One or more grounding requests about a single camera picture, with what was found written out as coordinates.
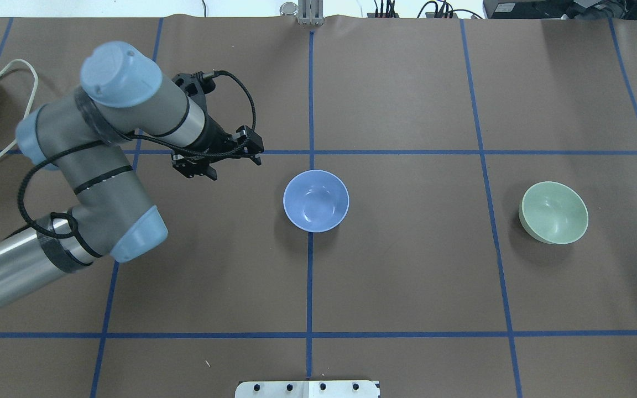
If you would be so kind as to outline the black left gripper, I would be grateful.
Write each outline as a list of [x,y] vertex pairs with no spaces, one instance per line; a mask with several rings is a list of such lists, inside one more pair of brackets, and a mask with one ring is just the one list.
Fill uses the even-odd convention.
[[234,156],[238,159],[250,159],[255,165],[261,166],[261,154],[265,151],[263,139],[250,126],[240,126],[233,139],[217,121],[210,115],[205,116],[205,125],[199,138],[184,148],[184,155],[172,155],[172,167],[185,178],[204,176],[217,181],[217,172],[204,159],[195,160],[187,156],[197,156],[199,153],[220,154],[237,149]]

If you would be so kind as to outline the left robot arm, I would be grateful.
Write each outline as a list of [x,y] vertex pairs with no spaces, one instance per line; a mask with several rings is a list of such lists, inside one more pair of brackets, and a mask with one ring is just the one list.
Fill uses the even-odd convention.
[[[139,139],[172,150],[186,178],[217,179],[212,164],[265,151],[256,121],[226,133],[210,116],[206,96],[226,70],[162,73],[133,45],[99,45],[84,60],[80,84],[23,118],[15,130],[33,163],[16,196],[24,227],[0,242],[0,308],[110,255],[123,264],[159,246],[169,230],[122,144]],[[33,218],[25,193],[43,169],[60,171],[78,204]]]

